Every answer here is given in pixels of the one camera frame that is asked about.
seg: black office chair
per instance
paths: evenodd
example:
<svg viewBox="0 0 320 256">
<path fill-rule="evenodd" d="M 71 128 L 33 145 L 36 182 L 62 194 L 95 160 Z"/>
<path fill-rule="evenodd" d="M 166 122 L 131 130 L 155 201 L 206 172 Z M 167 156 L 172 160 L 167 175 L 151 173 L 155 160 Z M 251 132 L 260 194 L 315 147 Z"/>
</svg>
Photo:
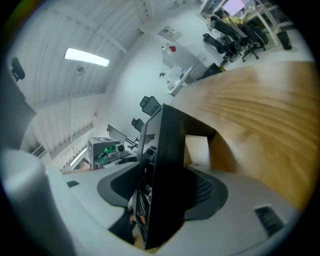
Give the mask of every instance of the black office chair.
<svg viewBox="0 0 320 256">
<path fill-rule="evenodd" d="M 260 29 L 257 26 L 242 25 L 240 29 L 248 36 L 247 41 L 244 42 L 244 47 L 247 50 L 244 51 L 242 61 L 245 62 L 245 57 L 251 53 L 258 60 L 259 57 L 256 51 L 259 49 L 266 50 L 265 45 L 268 43 L 267 36 L 262 31 L 259 31 Z"/>
<path fill-rule="evenodd" d="M 230 62 L 233 62 L 232 58 L 235 55 L 241 55 L 240 51 L 237 50 L 235 47 L 235 43 L 232 41 L 227 41 L 227 42 L 219 42 L 218 40 L 214 39 L 211 35 L 208 33 L 202 35 L 203 36 L 203 41 L 213 47 L 217 50 L 219 54 L 224 54 L 223 59 L 224 60 L 230 60 Z"/>
<path fill-rule="evenodd" d="M 144 126 L 144 122 L 139 118 L 139 119 L 132 119 L 131 125 L 141 133 L 142 126 Z"/>
<path fill-rule="evenodd" d="M 142 108 L 143 113 L 146 113 L 151 117 L 157 111 L 157 109 L 161 107 L 161 105 L 155 97 L 144 96 L 140 102 L 140 107 Z"/>
<path fill-rule="evenodd" d="M 241 51 L 241 42 L 243 39 L 241 35 L 237 33 L 231 26 L 220 20 L 218 17 L 212 16 L 210 19 L 210 27 L 230 37 L 234 42 L 234 46 L 238 49 L 238 51 Z"/>
</svg>

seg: ceiling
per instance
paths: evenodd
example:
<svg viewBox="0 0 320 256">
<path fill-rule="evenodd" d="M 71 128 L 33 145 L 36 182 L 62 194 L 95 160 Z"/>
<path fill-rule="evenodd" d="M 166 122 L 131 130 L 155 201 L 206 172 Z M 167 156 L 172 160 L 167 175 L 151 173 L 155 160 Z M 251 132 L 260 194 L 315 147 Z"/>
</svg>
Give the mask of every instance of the ceiling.
<svg viewBox="0 0 320 256">
<path fill-rule="evenodd" d="M 25 79 L 17 82 L 37 112 L 21 149 L 42 145 L 63 169 L 85 147 L 113 73 L 143 34 L 138 26 L 176 5 L 175 0 L 54 0 L 27 21 L 8 55 Z M 110 60 L 109 66 L 64 59 L 75 48 Z M 84 74 L 77 75 L 77 68 Z"/>
</svg>

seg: bright screen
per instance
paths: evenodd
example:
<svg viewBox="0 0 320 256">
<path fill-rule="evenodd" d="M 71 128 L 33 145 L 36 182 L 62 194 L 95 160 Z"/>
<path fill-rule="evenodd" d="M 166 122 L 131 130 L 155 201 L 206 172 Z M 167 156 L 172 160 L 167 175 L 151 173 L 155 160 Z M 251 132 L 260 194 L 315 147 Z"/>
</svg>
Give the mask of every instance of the bright screen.
<svg viewBox="0 0 320 256">
<path fill-rule="evenodd" d="M 241 0 L 229 0 L 222 8 L 226 10 L 230 16 L 234 16 L 245 6 Z"/>
</svg>

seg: chair backrest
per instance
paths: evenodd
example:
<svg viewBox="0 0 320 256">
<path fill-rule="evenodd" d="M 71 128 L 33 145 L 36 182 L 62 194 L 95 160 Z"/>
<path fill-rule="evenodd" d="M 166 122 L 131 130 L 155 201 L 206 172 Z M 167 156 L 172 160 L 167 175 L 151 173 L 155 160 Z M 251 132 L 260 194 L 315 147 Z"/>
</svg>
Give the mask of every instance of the chair backrest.
<svg viewBox="0 0 320 256">
<path fill-rule="evenodd" d="M 155 97 L 150 96 L 148 98 L 148 101 L 146 102 L 146 104 L 142 107 L 142 112 L 146 113 L 149 116 L 152 116 L 157 109 L 159 109 L 161 107 L 160 103 L 156 100 Z"/>
<path fill-rule="evenodd" d="M 140 102 L 140 107 L 143 108 L 145 105 L 147 105 L 148 101 L 149 101 L 149 97 L 144 96 Z"/>
<path fill-rule="evenodd" d="M 132 119 L 131 121 L 131 125 L 137 130 L 139 131 L 139 133 L 141 132 L 142 126 L 144 126 L 144 122 L 139 118 L 139 119 Z"/>
<path fill-rule="evenodd" d="M 224 47 L 221 42 L 217 41 L 214 39 L 211 35 L 209 34 L 204 34 L 203 35 L 203 41 L 213 47 L 217 50 L 218 53 L 224 54 L 226 51 L 224 50 Z"/>
<path fill-rule="evenodd" d="M 259 36 L 257 36 L 257 34 L 254 32 L 254 30 L 248 26 L 248 25 L 243 25 L 241 27 L 241 30 L 244 31 L 244 33 L 247 34 L 247 36 L 249 37 L 249 39 L 255 43 L 263 43 L 261 41 L 261 39 L 259 38 Z"/>
</svg>

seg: fluorescent light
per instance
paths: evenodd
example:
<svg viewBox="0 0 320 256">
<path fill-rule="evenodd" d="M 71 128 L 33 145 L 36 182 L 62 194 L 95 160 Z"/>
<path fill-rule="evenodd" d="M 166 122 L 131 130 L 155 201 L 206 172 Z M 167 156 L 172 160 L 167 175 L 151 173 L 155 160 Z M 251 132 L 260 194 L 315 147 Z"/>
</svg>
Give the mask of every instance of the fluorescent light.
<svg viewBox="0 0 320 256">
<path fill-rule="evenodd" d="M 71 166 L 73 166 L 74 164 L 75 164 L 75 162 L 87 151 L 87 147 L 85 147 L 85 149 L 84 150 L 82 150 L 81 152 L 80 152 L 80 154 L 78 154 L 77 156 L 76 156 L 76 158 L 75 159 L 73 159 L 73 161 L 69 164 L 70 165 L 70 167 Z"/>
<path fill-rule="evenodd" d="M 98 64 L 104 67 L 107 67 L 110 63 L 110 60 L 106 58 L 99 57 L 97 55 L 82 51 L 76 50 L 72 48 L 68 48 L 64 55 L 66 60 L 74 60 L 74 61 L 81 61 L 81 62 L 89 62 L 93 64 Z"/>
</svg>

